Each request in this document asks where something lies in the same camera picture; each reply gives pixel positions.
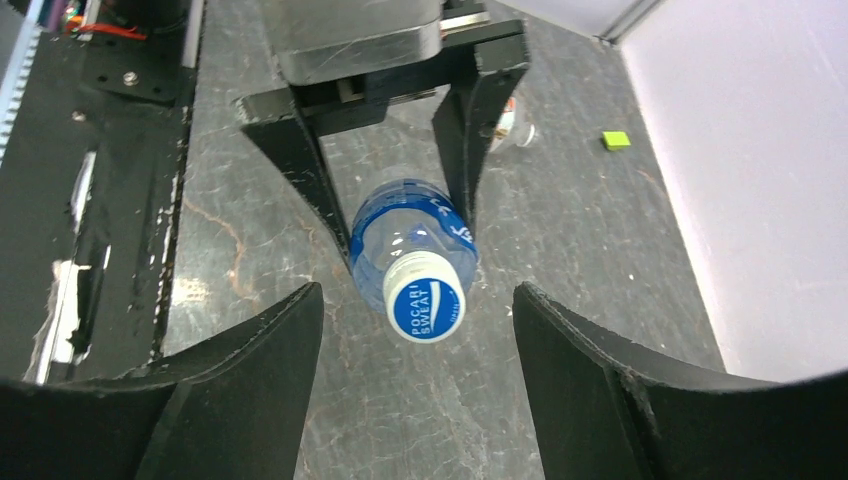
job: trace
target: screw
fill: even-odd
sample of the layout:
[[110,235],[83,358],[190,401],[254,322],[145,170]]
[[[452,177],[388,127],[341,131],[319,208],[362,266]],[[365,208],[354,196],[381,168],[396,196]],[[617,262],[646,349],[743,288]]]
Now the screw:
[[138,85],[138,74],[135,72],[127,72],[124,74],[124,85],[134,87]]

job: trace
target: marble surface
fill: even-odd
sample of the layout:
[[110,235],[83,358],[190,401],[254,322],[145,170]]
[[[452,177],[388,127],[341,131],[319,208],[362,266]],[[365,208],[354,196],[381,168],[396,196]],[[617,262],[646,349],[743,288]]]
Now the marble surface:
[[[519,94],[539,138],[488,160],[463,326],[413,345],[368,310],[330,234],[236,128],[233,100],[282,84],[255,0],[207,4],[165,349],[321,282],[324,338],[296,478],[543,478],[512,329],[524,280],[638,343],[723,369],[617,52],[527,19],[533,66]],[[349,220],[379,168],[408,164],[444,185],[437,104],[395,106],[381,125],[323,139]],[[602,130],[626,130],[634,146],[607,152]]]

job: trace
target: pocari sweat label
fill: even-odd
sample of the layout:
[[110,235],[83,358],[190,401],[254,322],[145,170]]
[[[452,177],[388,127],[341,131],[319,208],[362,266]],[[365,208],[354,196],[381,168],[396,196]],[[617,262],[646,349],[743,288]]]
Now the pocari sweat label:
[[[403,190],[397,190],[398,184]],[[477,256],[471,231],[452,208],[450,200],[438,193],[437,187],[424,180],[404,179],[388,183],[372,194],[373,199],[356,214],[351,232],[350,259],[356,263],[365,248],[365,229],[384,213],[396,208],[421,210],[439,220],[442,230],[458,240]]]
[[445,282],[424,278],[401,290],[393,306],[398,327],[411,337],[432,340],[459,319],[459,298]]

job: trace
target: white bottle cap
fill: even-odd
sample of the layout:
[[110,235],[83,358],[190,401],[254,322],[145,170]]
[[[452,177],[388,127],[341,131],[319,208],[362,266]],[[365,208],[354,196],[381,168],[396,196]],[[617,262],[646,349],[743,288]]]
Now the white bottle cap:
[[530,129],[527,132],[527,138],[523,142],[518,142],[516,145],[524,148],[524,147],[530,145],[530,142],[532,142],[534,138],[536,138],[536,125],[531,123]]
[[386,315],[395,331],[415,343],[450,336],[465,316],[465,294],[453,265],[433,252],[412,252],[383,279]]

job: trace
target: green block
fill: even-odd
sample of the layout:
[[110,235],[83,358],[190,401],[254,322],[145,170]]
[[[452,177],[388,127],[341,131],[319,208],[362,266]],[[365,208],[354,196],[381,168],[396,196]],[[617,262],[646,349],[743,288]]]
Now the green block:
[[604,145],[614,152],[630,146],[630,137],[626,132],[604,132]]

